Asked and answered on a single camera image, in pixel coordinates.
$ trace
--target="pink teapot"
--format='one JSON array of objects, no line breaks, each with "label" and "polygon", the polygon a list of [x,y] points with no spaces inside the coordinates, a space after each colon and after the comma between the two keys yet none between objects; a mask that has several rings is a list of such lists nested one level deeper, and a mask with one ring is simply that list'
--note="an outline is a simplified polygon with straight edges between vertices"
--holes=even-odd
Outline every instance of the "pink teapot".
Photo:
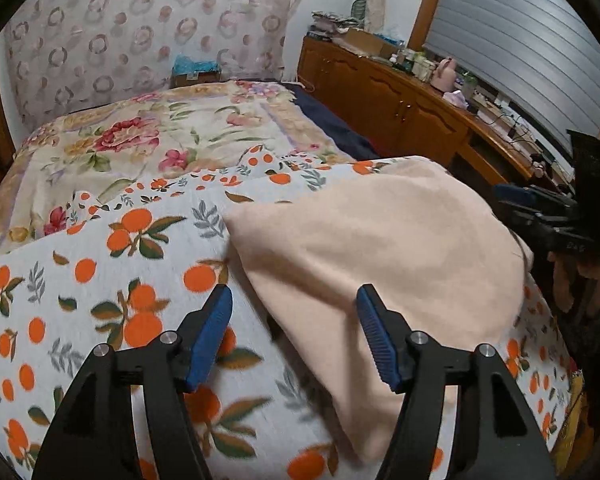
[{"label": "pink teapot", "polygon": [[456,82],[456,60],[450,57],[440,61],[431,78],[431,86],[441,92],[453,92]]}]

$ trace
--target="person's hand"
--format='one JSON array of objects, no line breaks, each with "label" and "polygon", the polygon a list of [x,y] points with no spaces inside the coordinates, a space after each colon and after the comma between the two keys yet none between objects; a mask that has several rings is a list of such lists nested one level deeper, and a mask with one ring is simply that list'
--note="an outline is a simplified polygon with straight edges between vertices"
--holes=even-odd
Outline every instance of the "person's hand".
[{"label": "person's hand", "polygon": [[571,285],[579,274],[584,278],[597,280],[598,284],[587,305],[587,317],[594,317],[600,312],[600,264],[578,261],[574,256],[549,253],[548,258],[554,263],[554,301],[563,312],[568,312],[573,307]]}]

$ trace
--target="bed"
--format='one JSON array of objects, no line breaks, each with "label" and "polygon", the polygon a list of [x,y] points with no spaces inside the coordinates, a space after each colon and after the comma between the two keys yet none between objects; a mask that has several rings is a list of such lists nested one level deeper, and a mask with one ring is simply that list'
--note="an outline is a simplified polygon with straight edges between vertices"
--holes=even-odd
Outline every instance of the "bed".
[{"label": "bed", "polygon": [[[323,105],[273,82],[146,94],[36,130],[0,186],[7,462],[30,478],[55,409],[97,343],[142,346],[226,283],[230,329],[208,385],[187,397],[214,477],[299,480],[309,467],[311,478],[374,478],[379,462],[353,453],[330,395],[260,304],[222,220],[236,203],[292,202],[398,162],[368,158],[377,158],[368,142]],[[493,343],[551,449],[570,404],[568,354],[530,276],[524,294],[520,316]],[[132,402],[152,479],[140,389]],[[445,407],[432,479],[446,475],[454,410]]]},{"label": "bed", "polygon": [[0,186],[0,253],[71,227],[74,191],[105,203],[140,179],[234,166],[250,146],[324,162],[369,160],[369,142],[298,85],[199,84],[60,117],[35,130]]}]

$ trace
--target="window blind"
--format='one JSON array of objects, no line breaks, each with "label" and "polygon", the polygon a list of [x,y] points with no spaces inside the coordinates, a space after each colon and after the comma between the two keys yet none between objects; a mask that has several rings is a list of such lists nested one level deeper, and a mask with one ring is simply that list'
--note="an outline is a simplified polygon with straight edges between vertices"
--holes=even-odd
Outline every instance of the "window blind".
[{"label": "window blind", "polygon": [[440,0],[426,49],[453,57],[545,127],[600,130],[600,45],[565,0]]}]

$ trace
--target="pink towel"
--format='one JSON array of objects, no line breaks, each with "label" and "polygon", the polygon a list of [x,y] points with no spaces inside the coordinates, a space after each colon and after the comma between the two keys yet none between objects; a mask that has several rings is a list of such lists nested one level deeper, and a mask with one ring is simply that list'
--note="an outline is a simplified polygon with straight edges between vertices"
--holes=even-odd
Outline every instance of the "pink towel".
[{"label": "pink towel", "polygon": [[414,330],[471,350],[498,342],[523,301],[521,246],[480,196],[426,160],[387,169],[224,217],[256,293],[363,460],[384,455],[402,398],[376,371],[354,307],[360,285]]}]

